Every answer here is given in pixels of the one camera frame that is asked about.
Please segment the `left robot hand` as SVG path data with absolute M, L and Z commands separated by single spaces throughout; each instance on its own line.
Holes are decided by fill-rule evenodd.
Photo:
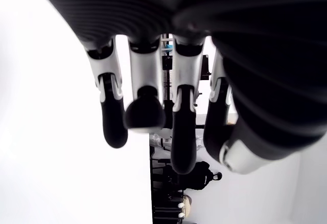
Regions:
M 171 162 L 196 160 L 205 38 L 216 48 L 207 152 L 248 174 L 326 134 L 326 0 L 49 0 L 83 45 L 107 143 L 165 124 L 161 35 L 173 36 Z

